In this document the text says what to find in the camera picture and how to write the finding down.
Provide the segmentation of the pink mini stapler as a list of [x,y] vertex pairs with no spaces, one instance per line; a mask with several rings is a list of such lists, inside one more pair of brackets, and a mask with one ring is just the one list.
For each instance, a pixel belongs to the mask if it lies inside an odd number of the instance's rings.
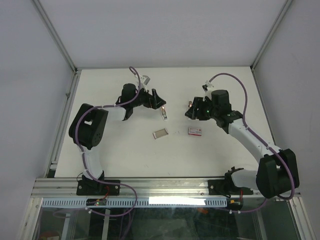
[[166,112],[166,109],[165,109],[164,105],[160,108],[160,111],[161,111],[162,119],[164,121],[167,121],[168,120],[168,116],[167,116],[167,112]]

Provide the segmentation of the red white staple box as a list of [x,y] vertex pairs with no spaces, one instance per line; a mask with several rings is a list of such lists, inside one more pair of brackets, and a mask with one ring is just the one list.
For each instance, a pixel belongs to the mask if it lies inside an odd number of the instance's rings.
[[189,127],[188,128],[188,135],[191,136],[202,136],[202,129],[197,127]]

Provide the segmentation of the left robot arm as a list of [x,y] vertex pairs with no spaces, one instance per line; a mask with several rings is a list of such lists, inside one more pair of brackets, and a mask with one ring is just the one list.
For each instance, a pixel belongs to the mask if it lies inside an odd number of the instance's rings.
[[80,106],[68,135],[78,146],[84,170],[78,181],[78,196],[118,196],[120,181],[112,180],[105,183],[105,173],[101,166],[98,144],[103,138],[106,123],[128,120],[133,109],[144,106],[149,109],[160,109],[167,102],[162,99],[153,88],[151,92],[145,88],[138,88],[132,83],[123,85],[121,95],[115,105],[94,107],[84,103]]

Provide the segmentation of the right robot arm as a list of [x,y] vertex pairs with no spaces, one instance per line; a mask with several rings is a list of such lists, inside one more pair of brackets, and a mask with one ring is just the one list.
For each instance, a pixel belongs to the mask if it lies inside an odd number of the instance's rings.
[[242,113],[232,109],[227,90],[214,90],[211,96],[195,97],[185,116],[191,120],[215,120],[218,127],[239,141],[258,163],[256,170],[232,167],[224,174],[223,195],[241,188],[260,191],[267,199],[300,186],[297,159],[291,149],[281,149],[258,136],[244,123]]

